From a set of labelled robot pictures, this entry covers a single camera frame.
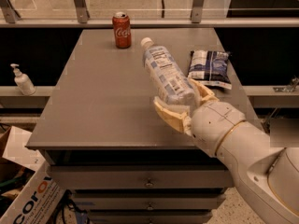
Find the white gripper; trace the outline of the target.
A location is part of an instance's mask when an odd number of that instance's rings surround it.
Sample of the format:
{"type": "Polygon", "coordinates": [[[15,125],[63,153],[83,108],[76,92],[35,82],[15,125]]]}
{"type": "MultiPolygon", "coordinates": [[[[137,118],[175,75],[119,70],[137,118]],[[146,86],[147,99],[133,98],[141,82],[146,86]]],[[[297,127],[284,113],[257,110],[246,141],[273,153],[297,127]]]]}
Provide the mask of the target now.
{"type": "Polygon", "coordinates": [[[234,106],[218,102],[215,93],[201,82],[189,78],[197,108],[190,117],[188,105],[168,105],[158,96],[153,100],[159,117],[180,133],[192,133],[194,143],[209,157],[215,157],[224,137],[246,116],[234,106]]]}

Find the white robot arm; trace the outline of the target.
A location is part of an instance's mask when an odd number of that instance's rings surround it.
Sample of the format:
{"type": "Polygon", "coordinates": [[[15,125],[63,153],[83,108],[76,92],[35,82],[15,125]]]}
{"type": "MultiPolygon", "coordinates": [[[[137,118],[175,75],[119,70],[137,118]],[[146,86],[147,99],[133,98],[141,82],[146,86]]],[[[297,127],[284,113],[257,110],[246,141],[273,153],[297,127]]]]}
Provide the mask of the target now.
{"type": "Polygon", "coordinates": [[[238,193],[266,224],[299,224],[299,149],[271,147],[270,136],[242,112],[202,83],[190,83],[190,104],[171,103],[170,93],[158,90],[153,103],[161,119],[221,161],[238,193]]]}

